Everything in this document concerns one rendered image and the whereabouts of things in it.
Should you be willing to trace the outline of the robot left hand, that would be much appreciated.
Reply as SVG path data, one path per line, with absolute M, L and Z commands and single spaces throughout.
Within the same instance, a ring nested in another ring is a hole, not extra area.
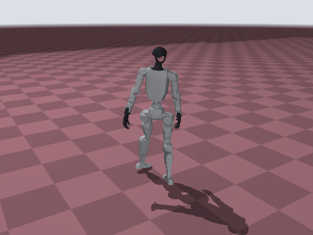
M 130 113 L 129 113 L 129 108 L 128 108 L 128 107 L 126 107 L 124 113 L 125 113 L 125 114 L 124 114 L 124 117 L 123 117 L 123 125 L 124 125 L 124 127 L 125 127 L 126 129 L 129 129 L 129 127 L 127 126 L 127 123 L 130 125 L 130 123 L 129 123 L 129 121 L 128 121 L 128 118 L 129 118 L 129 115 L 130 115 Z

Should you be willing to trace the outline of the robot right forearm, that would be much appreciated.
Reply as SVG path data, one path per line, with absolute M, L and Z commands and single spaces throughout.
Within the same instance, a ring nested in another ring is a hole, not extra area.
M 174 99 L 173 102 L 174 102 L 176 115 L 177 115 L 177 113 L 180 113 L 180 115 L 181 115 L 182 113 L 181 113 L 181 104 L 180 104 L 180 102 L 181 102 L 181 100 L 180 100 L 180 92 L 178 92 L 178 98 Z

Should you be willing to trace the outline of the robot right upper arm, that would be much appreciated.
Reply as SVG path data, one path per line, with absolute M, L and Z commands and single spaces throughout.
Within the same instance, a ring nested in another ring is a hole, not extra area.
M 179 84 L 178 84 L 178 74 L 174 71 L 168 71 L 168 79 L 171 81 L 171 97 L 174 99 L 178 98 L 178 89 L 179 89 Z

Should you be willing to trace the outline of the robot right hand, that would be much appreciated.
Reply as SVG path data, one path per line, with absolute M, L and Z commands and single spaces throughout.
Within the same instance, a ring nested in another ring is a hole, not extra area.
M 179 128 L 179 126 L 180 126 L 180 122 L 181 122 L 181 116 L 182 115 L 180 115 L 180 113 L 177 113 L 177 119 L 176 120 L 178 120 L 178 122 L 175 124 L 176 126 L 175 126 L 175 129 L 177 129 L 177 128 Z

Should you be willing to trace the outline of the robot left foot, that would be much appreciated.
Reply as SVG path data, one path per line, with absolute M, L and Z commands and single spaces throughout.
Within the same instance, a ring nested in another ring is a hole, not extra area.
M 137 163 L 135 168 L 136 169 L 141 169 L 141 168 L 148 168 L 148 167 L 151 167 L 152 164 L 148 164 L 148 163 L 145 163 L 145 164 L 141 164 L 141 163 Z

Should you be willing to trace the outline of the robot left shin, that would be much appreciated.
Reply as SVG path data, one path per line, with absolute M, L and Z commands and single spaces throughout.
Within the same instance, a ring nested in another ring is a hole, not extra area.
M 141 136 L 142 137 L 142 136 Z M 141 138 L 140 137 L 140 138 Z M 139 138 L 139 139 L 140 139 Z M 149 142 L 150 143 L 150 142 Z M 146 146 L 141 145 L 140 143 L 138 144 L 138 149 L 139 149 L 139 155 L 140 155 L 140 163 L 145 164 L 145 159 L 146 159 L 146 154 L 148 153 L 149 149 L 149 143 Z

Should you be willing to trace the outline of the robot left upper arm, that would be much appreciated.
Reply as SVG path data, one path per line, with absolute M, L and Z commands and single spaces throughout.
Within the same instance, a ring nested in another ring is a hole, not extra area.
M 138 70 L 138 75 L 136 77 L 135 86 L 134 86 L 134 93 L 133 93 L 135 95 L 140 94 L 140 87 L 143 83 L 146 70 L 147 70 L 147 68 L 140 68 Z

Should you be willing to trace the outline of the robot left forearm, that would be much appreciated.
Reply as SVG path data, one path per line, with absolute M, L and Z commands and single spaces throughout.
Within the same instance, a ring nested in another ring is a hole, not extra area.
M 132 89 L 131 89 L 129 100 L 128 100 L 128 103 L 127 103 L 127 106 L 126 106 L 126 107 L 129 108 L 129 113 L 132 111 L 132 107 L 133 107 L 134 102 L 135 102 L 135 100 L 137 98 L 136 95 L 133 95 L 133 93 L 134 93 L 134 87 L 132 87 Z M 126 107 L 125 107 L 125 109 L 126 109 Z

